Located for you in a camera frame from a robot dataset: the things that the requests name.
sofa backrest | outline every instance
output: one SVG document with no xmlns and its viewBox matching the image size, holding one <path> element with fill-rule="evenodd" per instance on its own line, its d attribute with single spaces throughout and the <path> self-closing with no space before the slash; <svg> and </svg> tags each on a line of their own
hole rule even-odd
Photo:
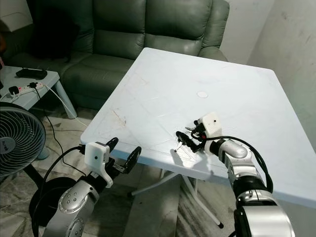
<svg viewBox="0 0 316 237">
<path fill-rule="evenodd" d="M 94 0 L 93 52 L 136 59 L 151 47 L 197 56 L 220 46 L 228 14 L 224 0 Z"/>
</svg>

marble floor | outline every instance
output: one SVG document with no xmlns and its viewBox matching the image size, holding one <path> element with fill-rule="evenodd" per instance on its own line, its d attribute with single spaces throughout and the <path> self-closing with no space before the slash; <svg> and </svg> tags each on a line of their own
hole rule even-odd
<svg viewBox="0 0 316 237">
<path fill-rule="evenodd" d="M 51 127 L 41 110 L 31 109 L 42 121 L 46 129 L 46 146 L 50 155 L 44 160 L 36 160 L 33 166 L 44 174 L 61 154 L 60 147 L 53 139 Z M 78 108 L 78 118 L 89 124 L 96 115 L 95 110 Z M 68 119 L 61 106 L 49 112 L 56 138 L 64 151 L 80 143 L 80 135 L 85 127 Z M 66 162 L 88 173 L 83 155 L 78 152 L 65 157 Z M 50 178 L 67 176 L 77 179 L 81 174 L 63 163 L 58 163 Z M 143 188 L 159 180 L 160 169 L 136 164 L 128 175 L 120 175 L 114 180 L 113 188 L 102 193 L 89 223 L 84 228 L 84 237 L 227 237 L 234 229 L 233 210 L 235 197 L 230 187 L 198 181 L 198 196 L 224 224 L 219 229 L 189 195 L 181 177 L 177 176 L 163 185 L 128 198 L 132 190 Z M 30 237 L 31 220 L 28 214 L 30 198 L 36 185 L 20 172 L 0 185 L 0 236 Z M 316 211 L 283 203 L 291 214 L 297 236 L 316 236 L 315 225 L 311 223 Z M 295 213 L 310 217 L 310 223 L 300 220 Z"/>
</svg>

white wall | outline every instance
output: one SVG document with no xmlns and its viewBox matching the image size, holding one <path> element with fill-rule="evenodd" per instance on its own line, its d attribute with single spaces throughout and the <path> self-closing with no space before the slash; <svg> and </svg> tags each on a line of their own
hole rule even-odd
<svg viewBox="0 0 316 237">
<path fill-rule="evenodd" d="M 9 31 L 15 31 L 33 22 L 26 0 L 0 0 L 0 19 Z"/>
<path fill-rule="evenodd" d="M 246 64 L 275 0 L 226 0 L 230 3 L 221 50 L 230 62 Z"/>
<path fill-rule="evenodd" d="M 316 151 L 316 1 L 276 0 L 249 65 L 275 71 Z"/>
</svg>

sofa armrest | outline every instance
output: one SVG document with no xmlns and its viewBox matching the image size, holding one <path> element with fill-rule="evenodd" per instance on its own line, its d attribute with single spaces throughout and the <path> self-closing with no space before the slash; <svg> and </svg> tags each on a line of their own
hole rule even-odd
<svg viewBox="0 0 316 237">
<path fill-rule="evenodd" d="M 214 46 L 202 48 L 198 53 L 198 56 L 201 58 L 209 58 L 228 62 L 227 58 L 223 55 L 219 48 Z"/>
<path fill-rule="evenodd" d="M 30 42 L 34 26 L 28 25 L 14 32 L 1 32 L 6 42 L 6 51 L 3 54 L 4 62 L 18 53 L 25 52 Z"/>
</svg>

